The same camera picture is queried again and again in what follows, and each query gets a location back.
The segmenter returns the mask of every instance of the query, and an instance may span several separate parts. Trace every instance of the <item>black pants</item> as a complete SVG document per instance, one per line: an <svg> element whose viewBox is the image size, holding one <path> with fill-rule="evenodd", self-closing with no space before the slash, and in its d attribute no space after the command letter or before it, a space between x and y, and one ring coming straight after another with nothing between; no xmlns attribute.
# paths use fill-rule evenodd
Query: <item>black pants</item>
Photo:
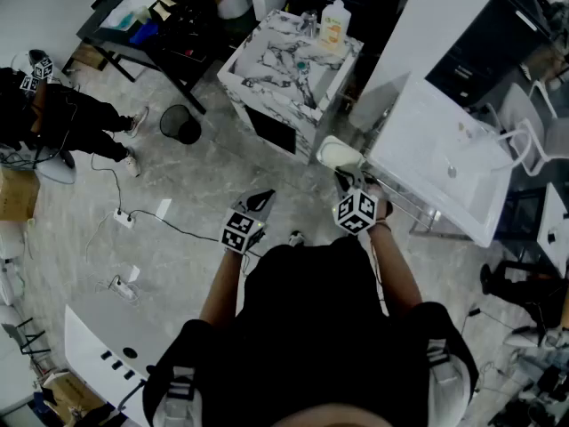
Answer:
<svg viewBox="0 0 569 427"><path fill-rule="evenodd" d="M46 146L81 150L121 161L128 155L123 144L113 141L105 131L117 133L130 130L132 120L121 117L108 103L62 85L48 85L45 99L44 124L41 136Z"/></svg>
<svg viewBox="0 0 569 427"><path fill-rule="evenodd" d="M552 278L534 278L513 282L505 278L506 269L529 270L535 273L548 273ZM524 308L539 326L547 329L559 326L561 311L567 292L567 281L555 272L548 272L541 266L523 262L502 261L488 283L490 294L506 302Z"/></svg>

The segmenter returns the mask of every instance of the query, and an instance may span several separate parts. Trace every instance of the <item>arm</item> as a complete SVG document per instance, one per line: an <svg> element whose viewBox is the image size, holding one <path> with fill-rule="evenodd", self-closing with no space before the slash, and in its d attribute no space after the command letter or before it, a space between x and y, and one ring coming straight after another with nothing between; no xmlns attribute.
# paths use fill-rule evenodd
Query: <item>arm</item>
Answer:
<svg viewBox="0 0 569 427"><path fill-rule="evenodd" d="M380 199L377 207L378 220L385 218L386 210L387 202ZM389 315L402 318L410 309L422 303L421 293L391 231L376 224L368 232L380 266L381 283Z"/></svg>
<svg viewBox="0 0 569 427"><path fill-rule="evenodd" d="M217 328L224 328L235 319L237 287L243 256L228 250L213 279L199 318Z"/></svg>
<svg viewBox="0 0 569 427"><path fill-rule="evenodd" d="M31 127L32 133L39 133L42 129L42 123L44 121L44 109L45 109L45 95L47 93L47 81L43 79L40 81L37 87L36 96L32 101L32 109L37 115L37 120Z"/></svg>

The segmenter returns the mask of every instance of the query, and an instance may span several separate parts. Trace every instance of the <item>black cabinet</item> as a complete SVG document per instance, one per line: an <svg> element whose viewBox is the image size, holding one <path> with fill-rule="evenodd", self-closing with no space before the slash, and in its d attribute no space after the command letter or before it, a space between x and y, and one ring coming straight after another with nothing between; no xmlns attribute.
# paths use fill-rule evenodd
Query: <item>black cabinet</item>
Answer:
<svg viewBox="0 0 569 427"><path fill-rule="evenodd" d="M461 106L473 105L548 42L536 0L490 0L427 80Z"/></svg>

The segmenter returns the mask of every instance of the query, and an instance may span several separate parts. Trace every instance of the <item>faucet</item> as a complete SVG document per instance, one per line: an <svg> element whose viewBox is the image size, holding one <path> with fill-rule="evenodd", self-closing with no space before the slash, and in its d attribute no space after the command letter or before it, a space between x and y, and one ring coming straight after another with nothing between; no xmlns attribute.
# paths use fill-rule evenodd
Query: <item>faucet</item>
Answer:
<svg viewBox="0 0 569 427"><path fill-rule="evenodd" d="M302 25L299 28L301 35L307 36L308 38L316 38L318 31L318 11L306 11L301 15L301 17Z"/></svg>

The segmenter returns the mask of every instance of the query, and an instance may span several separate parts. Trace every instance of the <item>person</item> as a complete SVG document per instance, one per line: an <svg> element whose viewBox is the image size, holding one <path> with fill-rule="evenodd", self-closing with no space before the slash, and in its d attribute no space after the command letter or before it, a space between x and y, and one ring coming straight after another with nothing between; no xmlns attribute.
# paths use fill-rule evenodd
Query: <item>person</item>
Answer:
<svg viewBox="0 0 569 427"><path fill-rule="evenodd" d="M527 270L531 273L524 281L513 282L506 278L506 269ZM561 323L561 312L567 293L567 280L555 269L526 262L501 261L492 273L485 264L480 270L483 294L500 297L519 305L529 313L544 333Z"/></svg>
<svg viewBox="0 0 569 427"><path fill-rule="evenodd" d="M0 68L0 107L4 109L0 142L16 150L21 143L52 149L80 150L117 162L140 174L132 148L114 141L105 132L136 135L148 116L148 107L133 117L119 116L109 104L59 84L41 81L33 99L20 89L25 74Z"/></svg>
<svg viewBox="0 0 569 427"><path fill-rule="evenodd" d="M367 232L388 317L356 237L311 247L293 233L292 245L270 249L247 276L238 315L243 256L228 250L199 319L149 374L148 422L162 425L160 407L175 410L164 395L183 399L189 381L188 399L202 404L192 425L455 426L477 368L446 308L422 300L387 210L380 200Z"/></svg>

